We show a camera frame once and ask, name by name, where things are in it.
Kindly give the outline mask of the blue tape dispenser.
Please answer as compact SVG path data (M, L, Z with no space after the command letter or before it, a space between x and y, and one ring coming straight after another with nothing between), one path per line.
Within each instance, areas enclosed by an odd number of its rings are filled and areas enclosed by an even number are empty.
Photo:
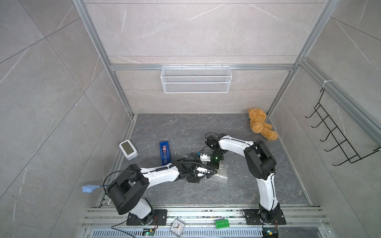
M167 141L160 142L159 146L160 146L161 164L164 166L171 163L172 160L171 160L169 142Z

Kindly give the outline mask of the clear bubble wrap sheet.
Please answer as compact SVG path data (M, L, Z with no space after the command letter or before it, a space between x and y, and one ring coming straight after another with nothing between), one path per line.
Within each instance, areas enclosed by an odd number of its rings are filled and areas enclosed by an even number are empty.
M228 183L228 165L220 164L217 174L209 177L208 181Z

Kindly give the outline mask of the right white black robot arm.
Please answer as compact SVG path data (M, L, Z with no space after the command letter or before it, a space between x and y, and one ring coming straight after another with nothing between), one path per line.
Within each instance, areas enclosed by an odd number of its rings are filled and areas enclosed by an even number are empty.
M219 167L219 162L228 151L245 157L250 173L256 178L260 192L259 217L265 224L271 224L280 214L276 197L274 176L276 160L262 140L245 141L226 134L210 135L205 144L212 150L208 165Z

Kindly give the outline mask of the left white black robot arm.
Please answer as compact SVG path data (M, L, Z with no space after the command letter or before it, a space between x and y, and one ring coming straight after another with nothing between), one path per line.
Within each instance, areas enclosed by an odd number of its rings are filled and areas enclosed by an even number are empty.
M197 154L191 153L173 164L156 168L140 168L137 164L131 164L117 172L119 175L105 188L106 195L113 202L118 214L133 214L147 224L155 214L151 204L143 198L148 188L182 179L198 183L203 178L215 175L217 170L202 163Z

